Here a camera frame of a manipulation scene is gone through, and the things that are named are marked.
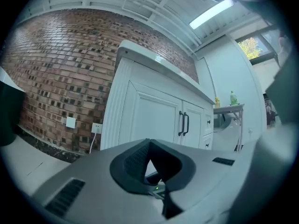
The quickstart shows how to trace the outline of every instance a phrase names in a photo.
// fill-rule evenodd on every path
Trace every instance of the tree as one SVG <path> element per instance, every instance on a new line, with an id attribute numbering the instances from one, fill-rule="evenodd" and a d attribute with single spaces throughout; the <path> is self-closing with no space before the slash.
<path id="1" fill-rule="evenodd" d="M 258 47 L 257 41 L 253 37 L 239 42 L 238 44 L 249 60 L 260 56 L 262 49 Z"/>

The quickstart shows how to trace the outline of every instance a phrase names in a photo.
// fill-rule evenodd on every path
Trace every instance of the yellow bottle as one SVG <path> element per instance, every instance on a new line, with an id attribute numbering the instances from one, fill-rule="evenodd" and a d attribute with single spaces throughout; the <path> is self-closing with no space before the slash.
<path id="1" fill-rule="evenodd" d="M 220 108 L 220 100 L 218 97 L 215 97 L 215 108 Z"/>

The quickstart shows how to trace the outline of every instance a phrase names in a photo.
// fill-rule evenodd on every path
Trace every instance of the drawer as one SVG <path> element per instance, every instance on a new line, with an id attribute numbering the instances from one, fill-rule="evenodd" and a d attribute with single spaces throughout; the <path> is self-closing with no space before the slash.
<path id="1" fill-rule="evenodd" d="M 213 144 L 213 133 L 210 133 L 208 135 L 201 137 L 199 148 L 212 150 L 212 144 Z"/>
<path id="2" fill-rule="evenodd" d="M 204 109 L 203 115 L 203 135 L 207 135 L 213 132 L 214 129 L 214 115 L 212 112 Z"/>

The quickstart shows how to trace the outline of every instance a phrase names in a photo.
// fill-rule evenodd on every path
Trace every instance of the brick wall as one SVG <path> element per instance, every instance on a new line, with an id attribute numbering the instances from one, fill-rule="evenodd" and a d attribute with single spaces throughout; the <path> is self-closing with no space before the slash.
<path id="1" fill-rule="evenodd" d="M 193 60 L 171 40 L 128 17 L 91 9 L 43 14 L 13 31 L 2 67 L 26 91 L 20 125 L 68 150 L 89 150 L 102 123 L 122 40 L 158 53 L 198 81 Z M 61 124 L 77 119 L 76 128 Z M 100 136 L 94 145 L 99 149 Z"/>

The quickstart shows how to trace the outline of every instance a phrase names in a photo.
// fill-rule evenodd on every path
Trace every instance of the black vent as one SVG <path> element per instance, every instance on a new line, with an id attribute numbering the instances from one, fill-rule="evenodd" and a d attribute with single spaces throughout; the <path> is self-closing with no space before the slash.
<path id="1" fill-rule="evenodd" d="M 214 158 L 213 162 L 217 162 L 217 163 L 221 163 L 221 164 L 232 166 L 235 161 L 231 160 L 231 159 Z"/>
<path id="2" fill-rule="evenodd" d="M 46 210 L 63 217 L 72 203 L 75 201 L 85 182 L 73 179 L 48 203 Z"/>

